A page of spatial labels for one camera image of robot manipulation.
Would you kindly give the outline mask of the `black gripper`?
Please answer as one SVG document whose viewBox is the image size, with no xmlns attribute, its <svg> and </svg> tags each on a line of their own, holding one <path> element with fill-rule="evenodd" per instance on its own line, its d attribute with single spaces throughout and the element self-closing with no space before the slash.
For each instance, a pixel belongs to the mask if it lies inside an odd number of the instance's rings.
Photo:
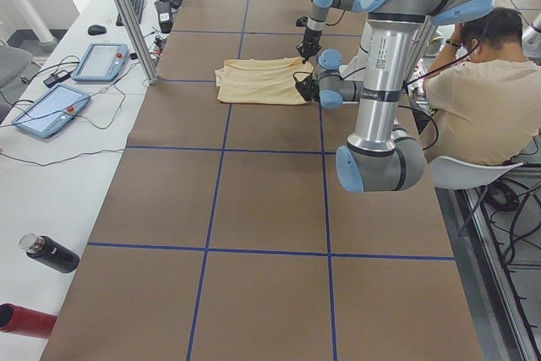
<svg viewBox="0 0 541 361">
<path fill-rule="evenodd" d="M 302 42 L 297 45 L 297 50 L 299 52 L 302 59 L 302 63 L 306 63 L 308 60 L 314 58 L 314 55 L 316 55 L 319 50 L 321 49 L 320 46 L 320 38 L 322 35 L 321 30 L 312 30 L 312 29 L 306 29 L 303 35 Z"/>
<path fill-rule="evenodd" d="M 318 82 L 311 76 L 302 81 L 302 96 L 303 97 L 319 97 L 320 88 Z"/>
</svg>

